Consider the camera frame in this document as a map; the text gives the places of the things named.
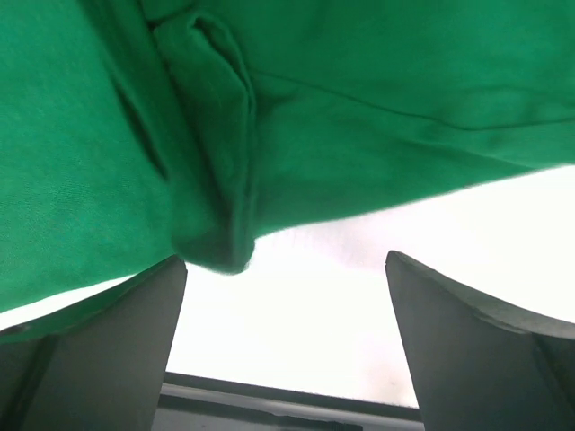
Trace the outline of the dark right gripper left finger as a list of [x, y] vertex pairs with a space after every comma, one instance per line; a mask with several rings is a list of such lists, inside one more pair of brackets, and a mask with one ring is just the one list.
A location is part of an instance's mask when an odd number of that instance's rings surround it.
[[151, 428], [186, 286], [182, 260], [1, 331], [3, 430]]

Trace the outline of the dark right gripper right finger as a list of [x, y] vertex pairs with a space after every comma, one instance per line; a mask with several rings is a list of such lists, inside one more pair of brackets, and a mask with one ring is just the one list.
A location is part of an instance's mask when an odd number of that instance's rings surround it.
[[397, 251], [385, 262], [428, 430], [574, 428], [574, 326], [450, 279]]

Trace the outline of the green t shirt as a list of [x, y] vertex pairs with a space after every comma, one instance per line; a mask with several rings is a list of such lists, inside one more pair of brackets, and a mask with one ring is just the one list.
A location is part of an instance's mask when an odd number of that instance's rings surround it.
[[1, 308], [574, 161], [571, 1], [4, 1]]

